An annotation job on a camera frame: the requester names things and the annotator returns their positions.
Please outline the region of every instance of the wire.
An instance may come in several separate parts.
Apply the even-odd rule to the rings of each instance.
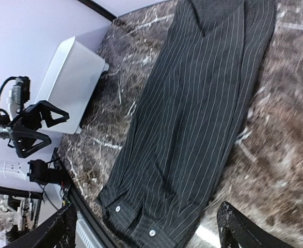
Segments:
[[[7,78],[7,79],[3,82],[3,84],[2,84],[2,86],[1,86],[1,88],[0,88],[0,99],[1,99],[1,94],[2,94],[3,89],[4,89],[5,86],[6,86],[10,81],[12,81],[12,80],[16,80],[16,77],[15,77],[15,76],[11,76],[11,77]],[[0,108],[0,118],[2,118],[1,112],[5,113],[5,116],[9,117],[8,113],[7,113],[5,110],[3,110],[2,108]]]
[[[50,202],[50,204],[56,209],[56,211],[58,211],[59,209],[55,206],[55,204],[49,199],[46,191],[45,191],[45,188],[46,186],[42,187],[39,183],[38,183],[39,187],[42,189],[42,193],[45,195],[45,197],[47,198],[47,200]]]
[[[54,162],[58,161],[59,159],[60,159],[60,158],[50,160],[49,162],[46,162],[46,164],[51,164],[51,163],[54,163]]]
[[[11,145],[10,143],[11,143],[11,139],[9,139],[9,142],[8,142],[7,146],[10,147],[10,148],[15,148],[15,146]]]

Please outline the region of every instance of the marble countertop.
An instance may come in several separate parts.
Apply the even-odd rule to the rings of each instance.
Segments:
[[[146,79],[174,16],[172,0],[115,20],[98,54],[100,79],[80,135],[65,135],[59,154],[101,218],[95,198],[107,182]],[[265,231],[303,248],[303,0],[278,1],[245,133],[187,247],[220,247],[216,211],[228,201]]]

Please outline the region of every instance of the pinstripe shirt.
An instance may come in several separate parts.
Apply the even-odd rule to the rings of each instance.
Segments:
[[[98,201],[132,247],[183,247],[219,182],[272,36],[274,0],[185,0]]]

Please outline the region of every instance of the white button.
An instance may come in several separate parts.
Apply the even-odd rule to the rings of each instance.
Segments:
[[[156,231],[155,230],[150,230],[149,236],[154,237],[155,235],[156,235]]]

